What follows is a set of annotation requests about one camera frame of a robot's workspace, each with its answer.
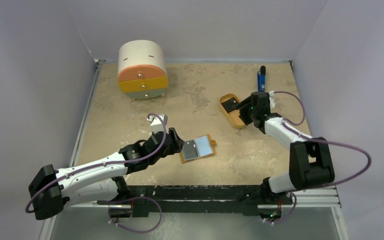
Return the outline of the orange leather card holder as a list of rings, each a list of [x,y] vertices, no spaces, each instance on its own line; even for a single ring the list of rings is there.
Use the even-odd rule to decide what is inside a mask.
[[[193,160],[184,161],[183,154],[181,151],[180,152],[180,160],[183,164],[189,163],[192,161],[196,161],[196,160],[200,160],[200,159],[204,159],[204,158],[208,158],[208,157],[212,157],[216,154],[217,143],[215,140],[213,140],[211,138],[211,136],[209,134],[194,138],[192,140],[195,143],[198,157],[193,159]]]

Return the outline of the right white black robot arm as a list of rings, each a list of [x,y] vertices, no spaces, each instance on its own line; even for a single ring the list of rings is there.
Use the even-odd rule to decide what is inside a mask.
[[[335,171],[329,145],[323,137],[312,136],[297,130],[271,109],[275,106],[276,91],[253,92],[243,101],[231,97],[221,103],[227,114],[231,112],[244,125],[253,124],[263,134],[277,140],[289,151],[288,171],[267,177],[260,186],[260,196],[268,204],[274,203],[289,191],[300,191],[330,184]]]

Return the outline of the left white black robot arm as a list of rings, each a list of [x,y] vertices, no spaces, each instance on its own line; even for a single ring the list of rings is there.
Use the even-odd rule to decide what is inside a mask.
[[[152,133],[147,140],[138,140],[87,164],[60,169],[45,165],[28,186],[30,200],[25,212],[34,214],[36,220],[51,218],[85,196],[77,190],[145,170],[161,158],[181,153],[184,143],[170,127],[167,132]]]

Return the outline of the tan oval tray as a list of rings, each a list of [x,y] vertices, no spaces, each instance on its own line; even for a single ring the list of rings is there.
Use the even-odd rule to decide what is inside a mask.
[[[236,99],[238,99],[239,101],[241,101],[241,100],[239,99],[239,97],[236,96],[234,93],[227,93],[227,94],[225,94],[225,95],[222,95],[222,96],[219,98],[219,104],[218,104],[218,106],[219,106],[221,112],[223,113],[223,115],[226,117],[226,119],[227,119],[227,121],[229,122],[229,124],[230,124],[233,128],[235,128],[235,129],[243,129],[243,128],[246,127],[246,125],[245,125],[245,123],[244,123],[244,122],[241,120],[241,118],[240,118],[240,112],[239,112],[239,110],[234,110],[234,111],[232,111],[232,112],[230,112],[230,113],[227,113],[227,112],[223,109],[223,107],[222,107],[222,105],[221,105],[222,102],[224,102],[224,101],[226,101],[226,100],[228,100],[228,99],[230,99],[230,98],[236,98]]]

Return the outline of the round mini drawer cabinet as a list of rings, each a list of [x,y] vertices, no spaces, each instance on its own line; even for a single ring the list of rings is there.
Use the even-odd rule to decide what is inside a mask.
[[[164,96],[169,80],[162,48],[144,39],[123,44],[118,52],[117,82],[132,99]]]

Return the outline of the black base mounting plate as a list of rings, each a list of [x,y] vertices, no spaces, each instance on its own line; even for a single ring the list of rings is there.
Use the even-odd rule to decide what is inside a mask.
[[[98,205],[127,205],[133,217],[150,213],[217,213],[276,218],[282,207],[291,207],[293,198],[281,194],[262,197],[257,185],[127,185],[117,177],[116,196],[98,200]]]

